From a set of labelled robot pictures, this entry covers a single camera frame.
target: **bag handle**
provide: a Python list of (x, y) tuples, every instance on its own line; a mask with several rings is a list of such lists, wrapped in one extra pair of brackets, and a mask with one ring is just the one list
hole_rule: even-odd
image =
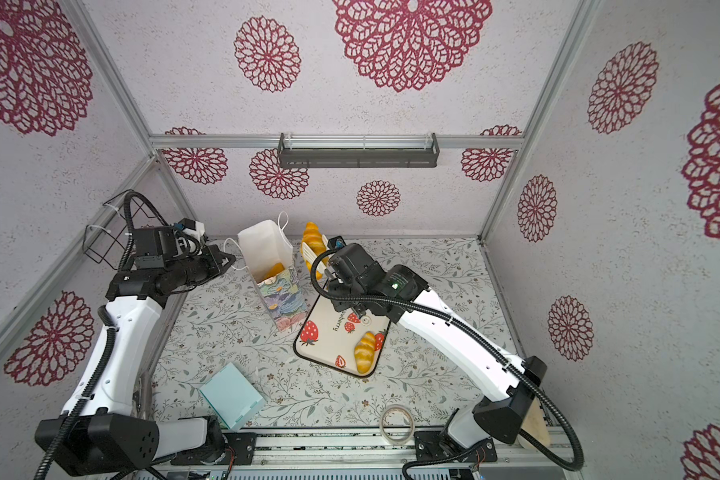
[[(280, 226), (280, 216), (282, 216), (283, 214), (286, 215), (286, 223), (285, 223), (285, 225)], [(288, 237), (286, 236), (286, 232), (284, 231), (284, 230), (286, 229), (286, 225), (288, 225), (288, 222), (290, 221), (290, 219), (291, 219), (291, 218), (288, 216), (288, 212), (286, 212), (285, 210), (283, 210), (282, 212), (280, 212), (280, 213), (277, 215), (277, 227), (280, 229), (280, 235), (282, 235), (282, 239), (283, 239), (288, 245), (291, 246), (291, 249), (293, 249), (293, 245), (291, 244), (291, 241), (288, 240)]]
[[(224, 252), (225, 254), (228, 253), (228, 252), (226, 251), (226, 243), (229, 242), (230, 240), (231, 240), (235, 245), (237, 245), (237, 249), (240, 250), (240, 253), (242, 253), (242, 248), (240, 248), (240, 244), (237, 243), (237, 240), (235, 240), (234, 238), (231, 238), (231, 237), (228, 238), (228, 239), (226, 239), (226, 240), (224, 240), (224, 244), (223, 244), (222, 247), (221, 247), (222, 252)], [(230, 267), (232, 268), (232, 270), (245, 270), (246, 268), (248, 268), (248, 265), (245, 265), (243, 268), (237, 268), (234, 264), (232, 264), (232, 265), (230, 265)]]

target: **strawberry cutting board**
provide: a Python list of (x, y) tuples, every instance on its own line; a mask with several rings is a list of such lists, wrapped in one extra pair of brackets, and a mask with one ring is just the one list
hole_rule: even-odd
[[(331, 301), (321, 296), (298, 332), (293, 351), (304, 360), (365, 378), (376, 370), (388, 330), (387, 317), (370, 312), (358, 317), (352, 309), (337, 312)], [(366, 332), (375, 338), (375, 351), (370, 370), (360, 373), (355, 361), (355, 346)]]

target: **yellow croissant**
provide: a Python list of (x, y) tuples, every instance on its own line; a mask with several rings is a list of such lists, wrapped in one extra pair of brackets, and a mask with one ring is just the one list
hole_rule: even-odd
[(374, 337), (373, 333), (365, 332), (365, 335), (362, 336), (355, 347), (355, 363), (358, 367), (358, 373), (364, 374), (371, 369), (375, 352), (376, 337)]
[[(320, 230), (317, 228), (317, 225), (312, 222), (307, 222), (307, 226), (304, 229), (304, 235), (302, 235), (302, 242), (307, 244), (315, 255), (322, 254), (327, 250), (326, 245), (322, 242), (322, 234), (320, 234)], [(327, 265), (328, 259), (324, 258), (322, 262)], [(312, 264), (306, 260), (305, 263), (307, 264), (307, 268), (312, 268)], [(317, 280), (320, 280), (322, 278), (322, 274), (317, 272), (316, 277)]]

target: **red wire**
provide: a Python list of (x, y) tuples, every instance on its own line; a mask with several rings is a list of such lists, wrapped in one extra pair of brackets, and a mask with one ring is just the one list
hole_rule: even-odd
[(232, 464), (235, 462), (235, 449), (232, 447), (229, 447), (226, 449), (230, 453), (230, 467), (226, 470), (226, 476), (230, 476), (230, 472), (232, 471)]

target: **paper bag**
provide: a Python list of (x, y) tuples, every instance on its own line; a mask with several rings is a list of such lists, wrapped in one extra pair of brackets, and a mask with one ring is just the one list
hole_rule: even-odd
[[(307, 304), (298, 288), (293, 245), (280, 226), (264, 220), (241, 231), (237, 239), (253, 283), (277, 329), (283, 331), (303, 322), (307, 316)], [(276, 264), (282, 264), (286, 269), (275, 276), (263, 278)]]

